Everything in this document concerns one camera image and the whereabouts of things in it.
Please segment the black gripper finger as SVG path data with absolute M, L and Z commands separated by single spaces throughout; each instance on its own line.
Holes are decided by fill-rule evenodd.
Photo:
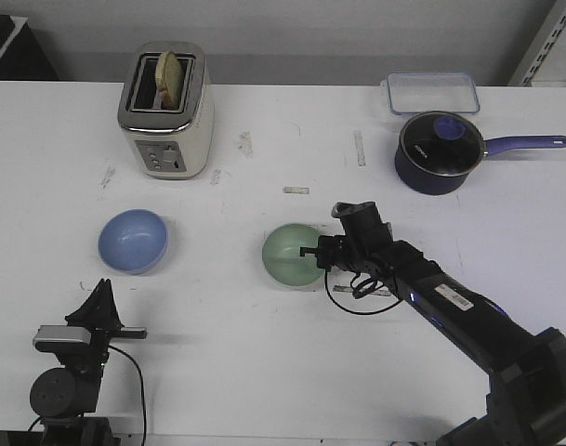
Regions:
M 103 299 L 105 303 L 105 325 L 111 328 L 123 328 L 124 325 L 121 322 L 117 307 L 114 301 L 113 291 L 112 291 L 112 281 L 106 279 L 103 288 Z
M 106 279 L 100 279 L 84 304 L 65 317 L 69 326 L 101 328 L 103 326 L 105 311 Z
M 299 254 L 301 256 L 306 256 L 306 255 L 314 255 L 317 256 L 319 252 L 319 249 L 317 247 L 306 247 L 306 246 L 301 246 L 300 250 L 299 250 Z

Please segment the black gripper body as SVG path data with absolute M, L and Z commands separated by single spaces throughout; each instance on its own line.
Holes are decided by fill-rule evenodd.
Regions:
M 144 327 L 121 327 L 118 329 L 96 329 L 91 335 L 91 346 L 99 358 L 109 357 L 109 345 L 112 340 L 143 340 L 148 336 Z
M 374 253 L 392 242 L 389 223 L 382 223 L 371 230 L 351 229 L 347 235 L 320 236 L 315 254 L 316 265 L 325 271 L 337 267 L 379 279 L 381 261 L 374 260 Z

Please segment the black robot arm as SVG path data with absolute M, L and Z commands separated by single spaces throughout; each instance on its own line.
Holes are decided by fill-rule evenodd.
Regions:
M 322 236 L 320 269 L 365 273 L 382 282 L 471 358 L 489 378 L 486 414 L 437 439 L 439 445 L 555 445 L 566 438 L 566 337 L 531 334 L 387 228 Z
M 120 445 L 108 418 L 95 416 L 105 365 L 114 339 L 142 340 L 147 330 L 128 328 L 119 318 L 112 282 L 99 280 L 85 303 L 65 317 L 64 325 L 42 325 L 33 346 L 52 353 L 60 363 L 40 374 L 30 391 L 30 404 L 44 427 L 42 445 Z

